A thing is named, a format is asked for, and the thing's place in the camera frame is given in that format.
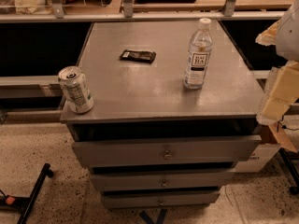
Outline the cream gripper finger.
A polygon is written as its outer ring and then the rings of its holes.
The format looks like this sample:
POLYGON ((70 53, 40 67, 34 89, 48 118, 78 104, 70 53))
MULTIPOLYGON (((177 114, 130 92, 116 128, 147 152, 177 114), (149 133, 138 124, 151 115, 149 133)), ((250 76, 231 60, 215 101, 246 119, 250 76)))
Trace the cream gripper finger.
POLYGON ((265 83, 257 121, 262 125, 274 124, 298 98, 299 62, 287 61, 281 68, 273 67, 265 83))

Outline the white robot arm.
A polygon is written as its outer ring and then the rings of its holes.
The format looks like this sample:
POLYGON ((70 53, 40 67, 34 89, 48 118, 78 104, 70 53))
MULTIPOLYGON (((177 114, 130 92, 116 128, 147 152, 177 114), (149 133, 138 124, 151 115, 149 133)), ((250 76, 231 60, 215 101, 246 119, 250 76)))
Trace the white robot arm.
POLYGON ((282 68, 273 68, 269 73, 256 117, 260 124, 272 125, 299 98, 299 1, 296 0, 279 21, 259 34, 255 42, 275 45, 277 55, 287 60, 282 68))

